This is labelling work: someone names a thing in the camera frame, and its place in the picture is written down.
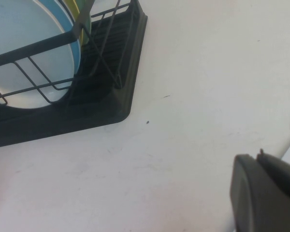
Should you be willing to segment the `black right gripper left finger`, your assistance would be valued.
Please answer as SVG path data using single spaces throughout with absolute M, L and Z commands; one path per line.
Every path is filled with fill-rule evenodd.
M 257 158 L 237 155 L 230 198 L 238 232 L 290 232 L 290 193 L 284 193 Z

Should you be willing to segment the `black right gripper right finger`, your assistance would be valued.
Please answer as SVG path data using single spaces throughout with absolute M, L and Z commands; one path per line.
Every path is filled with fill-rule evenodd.
M 265 153 L 263 149 L 257 155 L 257 162 L 284 193 L 290 193 L 290 164 Z

